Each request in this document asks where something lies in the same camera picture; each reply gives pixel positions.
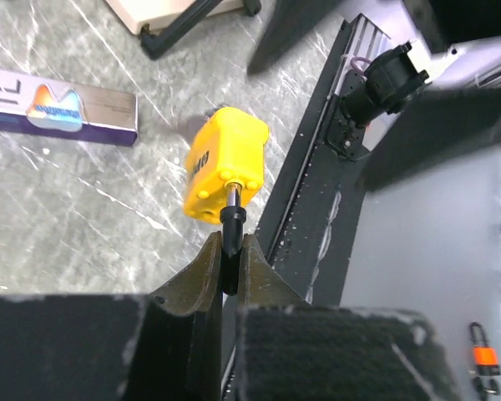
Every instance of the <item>padlock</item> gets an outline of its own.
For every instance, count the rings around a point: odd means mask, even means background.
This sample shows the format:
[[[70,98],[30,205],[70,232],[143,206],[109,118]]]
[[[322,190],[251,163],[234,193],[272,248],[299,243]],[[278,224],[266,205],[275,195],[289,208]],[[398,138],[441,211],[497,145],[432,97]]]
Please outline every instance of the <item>padlock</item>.
[[[220,224],[226,206],[226,186],[240,186],[245,207],[264,184],[264,146],[269,127],[233,107],[210,116],[195,136],[185,161],[188,175],[184,213],[194,219]]]
[[[469,325],[469,333],[473,343],[473,359],[479,376],[499,376],[501,367],[495,349],[488,343],[488,337],[480,323],[473,322]]]

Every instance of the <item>yellow plastic block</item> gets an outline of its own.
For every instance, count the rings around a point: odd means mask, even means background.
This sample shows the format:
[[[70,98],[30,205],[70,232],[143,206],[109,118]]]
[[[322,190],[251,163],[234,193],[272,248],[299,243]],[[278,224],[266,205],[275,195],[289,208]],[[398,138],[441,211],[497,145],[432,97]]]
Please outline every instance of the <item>yellow plastic block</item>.
[[[225,186],[239,183],[245,207],[264,184],[264,145],[269,127],[239,109],[218,110],[200,129],[185,161],[188,174],[184,213],[220,224]]]

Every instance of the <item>black bracket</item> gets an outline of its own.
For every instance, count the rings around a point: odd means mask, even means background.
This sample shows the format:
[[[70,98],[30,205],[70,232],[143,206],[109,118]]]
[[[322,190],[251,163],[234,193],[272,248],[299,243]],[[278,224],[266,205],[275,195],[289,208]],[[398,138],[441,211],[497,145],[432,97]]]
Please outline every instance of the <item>black bracket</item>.
[[[365,128],[359,128],[354,121],[345,117],[342,112],[342,98],[353,90],[364,85],[364,79],[353,70],[347,72],[344,84],[339,93],[340,98],[335,107],[331,108],[331,116],[326,121],[326,143],[341,157],[355,161],[358,151],[362,148]]]
[[[181,13],[162,33],[154,35],[146,25],[139,37],[141,47],[149,58],[156,60],[172,48],[197,23],[211,13],[222,0],[196,0]],[[254,17],[261,10],[260,0],[243,0],[243,7],[248,16]]]

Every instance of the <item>marble floor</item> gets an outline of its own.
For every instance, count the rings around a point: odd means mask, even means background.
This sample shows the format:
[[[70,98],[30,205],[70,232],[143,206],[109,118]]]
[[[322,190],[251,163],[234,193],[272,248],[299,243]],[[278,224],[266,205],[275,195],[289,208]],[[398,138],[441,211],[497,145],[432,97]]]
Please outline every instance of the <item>marble floor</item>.
[[[151,62],[102,0],[0,2],[0,68],[135,93],[140,125],[134,148],[0,132],[0,293],[149,292],[183,268],[216,229],[181,211],[189,121],[219,103],[271,127],[254,229],[342,20],[248,81],[263,3],[256,18],[208,18]]]

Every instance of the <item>purple cable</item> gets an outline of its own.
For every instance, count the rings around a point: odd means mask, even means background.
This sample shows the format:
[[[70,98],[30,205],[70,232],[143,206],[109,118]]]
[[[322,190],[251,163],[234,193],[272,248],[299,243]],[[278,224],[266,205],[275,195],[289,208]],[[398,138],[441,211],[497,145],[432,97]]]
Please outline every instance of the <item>purple cable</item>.
[[[351,58],[351,68],[354,69],[357,73],[359,73],[363,77],[366,75],[366,73],[363,69],[357,66],[357,62],[371,64],[371,60],[369,58],[358,57],[358,56]]]

